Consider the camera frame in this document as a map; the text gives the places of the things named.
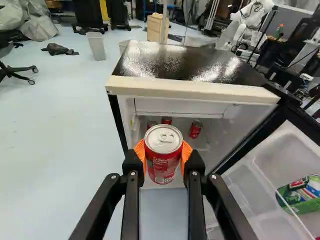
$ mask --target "black glove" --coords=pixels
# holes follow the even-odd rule
[[[58,45],[56,43],[49,43],[46,48],[42,48],[41,51],[47,51],[51,56],[66,54],[66,55],[79,55],[78,51],[66,48],[64,46]]]

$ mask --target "cardboard box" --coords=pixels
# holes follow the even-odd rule
[[[153,13],[147,17],[146,21],[146,39],[152,42],[160,42],[161,39],[161,27],[162,27],[162,14]],[[165,19],[164,28],[164,40],[163,43],[167,43],[168,40],[169,19]]]
[[[61,9],[62,4],[57,0],[45,0],[45,4],[49,9]]]

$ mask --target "beige fridge trim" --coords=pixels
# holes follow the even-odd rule
[[[179,81],[111,75],[105,89],[112,95],[194,99],[225,103],[276,104],[280,97],[259,86]]]

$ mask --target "red soda can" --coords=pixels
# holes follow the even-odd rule
[[[161,119],[161,124],[168,124],[171,125],[172,117],[171,116],[163,116]]]
[[[189,137],[192,139],[196,139],[199,136],[201,129],[202,123],[198,120],[193,121],[190,126]]]
[[[146,131],[144,149],[149,177],[157,184],[171,183],[179,165],[182,133],[174,126],[159,124]]]
[[[149,128],[155,125],[158,125],[158,122],[156,120],[151,119],[146,123],[146,129],[149,130]]]

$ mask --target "mini fridge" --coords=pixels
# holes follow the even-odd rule
[[[172,117],[201,155],[206,174],[222,176],[259,239],[320,237],[320,210],[299,214],[278,191],[320,173],[320,127],[290,93],[233,53],[130,41],[105,87],[125,153],[144,137],[148,121]],[[202,129],[192,139],[195,120]],[[143,185],[184,187],[179,169],[169,184],[146,174]],[[208,239],[223,239],[203,201]]]

